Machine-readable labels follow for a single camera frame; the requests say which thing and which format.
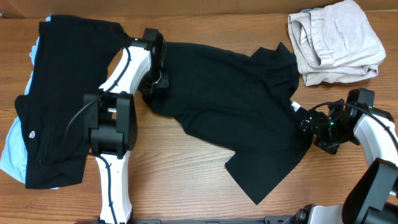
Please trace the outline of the black t-shirt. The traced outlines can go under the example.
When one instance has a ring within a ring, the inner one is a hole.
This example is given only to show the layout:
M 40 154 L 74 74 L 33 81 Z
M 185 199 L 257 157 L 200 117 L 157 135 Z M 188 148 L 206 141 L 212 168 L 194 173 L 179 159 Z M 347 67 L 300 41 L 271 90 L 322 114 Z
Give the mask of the black t-shirt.
M 295 55 L 279 44 L 244 55 L 207 45 L 169 42 L 169 87 L 145 96 L 155 113 L 175 118 L 196 138 L 234 151 L 225 167 L 260 203 L 302 160 L 313 135 L 300 128 L 292 96 Z

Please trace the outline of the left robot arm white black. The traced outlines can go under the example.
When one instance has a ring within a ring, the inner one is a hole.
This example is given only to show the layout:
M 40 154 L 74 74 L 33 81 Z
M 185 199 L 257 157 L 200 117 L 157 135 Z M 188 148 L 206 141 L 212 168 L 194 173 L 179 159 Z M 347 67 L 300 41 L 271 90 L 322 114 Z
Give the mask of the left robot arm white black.
M 126 38 L 121 60 L 96 93 L 84 101 L 84 134 L 101 179 L 102 206 L 98 223 L 130 223 L 129 156 L 137 140 L 134 95 L 151 95 L 169 87 L 163 68 L 165 40 L 146 28 L 141 38 Z

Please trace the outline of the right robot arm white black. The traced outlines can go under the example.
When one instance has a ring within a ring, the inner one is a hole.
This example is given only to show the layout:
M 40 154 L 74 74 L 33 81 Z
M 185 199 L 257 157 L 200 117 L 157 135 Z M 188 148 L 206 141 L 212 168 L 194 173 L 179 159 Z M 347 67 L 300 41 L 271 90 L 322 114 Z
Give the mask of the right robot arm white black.
M 347 196 L 344 204 L 306 205 L 286 223 L 397 224 L 397 206 L 389 203 L 397 196 L 397 135 L 394 119 L 374 107 L 375 93 L 358 88 L 346 100 L 326 102 L 329 113 L 316 108 L 307 111 L 300 128 L 316 136 L 314 144 L 329 154 L 352 142 L 362 147 L 367 171 Z

